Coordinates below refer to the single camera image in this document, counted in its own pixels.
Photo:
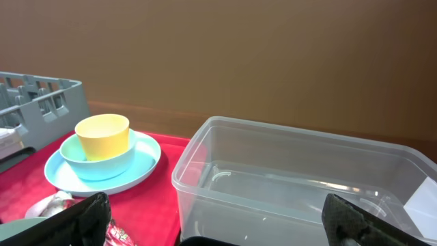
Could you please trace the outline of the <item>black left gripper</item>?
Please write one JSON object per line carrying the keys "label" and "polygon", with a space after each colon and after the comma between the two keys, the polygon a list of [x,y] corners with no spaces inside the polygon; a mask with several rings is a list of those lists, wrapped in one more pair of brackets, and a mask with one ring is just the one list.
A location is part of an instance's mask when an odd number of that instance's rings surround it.
{"label": "black left gripper", "polygon": [[4,159],[24,148],[19,133],[12,128],[1,128],[0,158]]}

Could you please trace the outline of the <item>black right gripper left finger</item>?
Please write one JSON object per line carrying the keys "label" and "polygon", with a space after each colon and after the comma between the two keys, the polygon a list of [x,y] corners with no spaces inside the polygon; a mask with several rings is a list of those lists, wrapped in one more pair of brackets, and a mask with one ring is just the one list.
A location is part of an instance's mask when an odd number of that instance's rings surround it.
{"label": "black right gripper left finger", "polygon": [[1,246],[103,246],[111,220],[106,193],[96,193],[1,241]]}

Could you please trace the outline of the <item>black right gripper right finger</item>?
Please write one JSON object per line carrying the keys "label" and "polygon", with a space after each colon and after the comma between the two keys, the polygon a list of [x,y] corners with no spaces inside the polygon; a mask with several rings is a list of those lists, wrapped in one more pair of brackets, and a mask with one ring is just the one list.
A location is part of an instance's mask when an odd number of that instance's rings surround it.
{"label": "black right gripper right finger", "polygon": [[330,246],[429,246],[333,193],[324,201],[322,223]]}

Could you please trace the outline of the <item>light blue bowl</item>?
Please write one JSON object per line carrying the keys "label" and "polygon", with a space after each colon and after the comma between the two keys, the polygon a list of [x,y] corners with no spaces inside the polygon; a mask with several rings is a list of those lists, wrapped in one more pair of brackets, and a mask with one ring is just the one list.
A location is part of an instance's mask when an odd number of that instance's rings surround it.
{"label": "light blue bowl", "polygon": [[134,162],[137,136],[134,130],[129,130],[128,150],[103,161],[88,161],[76,134],[67,138],[59,149],[60,155],[72,168],[73,172],[83,180],[106,180],[125,172]]}

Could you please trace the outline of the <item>yellow plastic cup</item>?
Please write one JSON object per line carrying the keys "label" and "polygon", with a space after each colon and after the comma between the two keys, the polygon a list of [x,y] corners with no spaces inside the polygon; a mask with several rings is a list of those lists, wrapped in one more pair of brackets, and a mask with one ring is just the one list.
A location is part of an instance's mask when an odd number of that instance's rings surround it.
{"label": "yellow plastic cup", "polygon": [[74,128],[88,161],[102,161],[129,149],[130,121],[118,114],[100,114],[81,120]]}

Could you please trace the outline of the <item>grey dishwasher rack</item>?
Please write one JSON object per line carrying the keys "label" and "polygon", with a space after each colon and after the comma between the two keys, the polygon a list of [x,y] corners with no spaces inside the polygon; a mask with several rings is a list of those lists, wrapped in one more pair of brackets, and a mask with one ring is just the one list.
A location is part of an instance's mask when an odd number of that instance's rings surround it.
{"label": "grey dishwasher rack", "polygon": [[89,116],[80,81],[1,73],[1,128],[16,130],[23,149],[39,150]]}

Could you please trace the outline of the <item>red snack wrapper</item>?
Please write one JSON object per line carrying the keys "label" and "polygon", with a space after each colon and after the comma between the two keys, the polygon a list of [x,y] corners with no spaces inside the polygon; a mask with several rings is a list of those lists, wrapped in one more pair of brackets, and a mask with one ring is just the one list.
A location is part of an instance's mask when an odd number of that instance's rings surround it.
{"label": "red snack wrapper", "polygon": [[136,246],[131,237],[119,227],[115,220],[110,220],[105,234],[104,246]]}

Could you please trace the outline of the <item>red plastic tray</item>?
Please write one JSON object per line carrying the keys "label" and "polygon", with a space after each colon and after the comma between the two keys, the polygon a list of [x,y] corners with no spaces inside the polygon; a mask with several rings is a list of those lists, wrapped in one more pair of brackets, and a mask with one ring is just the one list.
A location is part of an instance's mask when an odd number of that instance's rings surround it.
{"label": "red plastic tray", "polygon": [[[135,187],[110,195],[112,217],[136,245],[174,245],[180,232],[178,199],[171,173],[187,138],[154,133],[162,154],[154,171]],[[56,193],[44,166],[65,137],[1,173],[1,221],[22,219],[37,202]]]}

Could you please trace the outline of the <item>green bowl with rice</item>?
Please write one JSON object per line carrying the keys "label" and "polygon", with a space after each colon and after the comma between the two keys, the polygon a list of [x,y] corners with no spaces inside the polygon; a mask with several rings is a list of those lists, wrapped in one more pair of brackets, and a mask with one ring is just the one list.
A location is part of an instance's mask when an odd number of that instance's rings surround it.
{"label": "green bowl with rice", "polygon": [[21,233],[44,221],[46,217],[34,217],[26,219],[18,219],[0,225],[0,241]]}

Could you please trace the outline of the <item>clear plastic bin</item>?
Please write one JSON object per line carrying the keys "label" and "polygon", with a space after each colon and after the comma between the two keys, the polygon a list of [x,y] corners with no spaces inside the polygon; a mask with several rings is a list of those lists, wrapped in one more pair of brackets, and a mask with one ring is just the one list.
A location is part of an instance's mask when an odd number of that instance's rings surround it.
{"label": "clear plastic bin", "polygon": [[326,245],[334,193],[436,244],[436,164],[407,146],[211,117],[173,170],[181,237],[235,245]]}

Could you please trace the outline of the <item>light blue plate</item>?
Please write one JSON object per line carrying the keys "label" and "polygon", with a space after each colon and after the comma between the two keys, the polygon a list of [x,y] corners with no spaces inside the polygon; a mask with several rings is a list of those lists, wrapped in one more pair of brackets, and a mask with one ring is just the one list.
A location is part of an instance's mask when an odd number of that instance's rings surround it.
{"label": "light blue plate", "polygon": [[154,171],[161,156],[160,145],[153,137],[141,132],[135,134],[139,140],[134,159],[128,169],[118,176],[98,181],[81,180],[56,151],[44,166],[45,178],[57,189],[77,197],[89,197],[97,192],[113,195],[130,189]]}

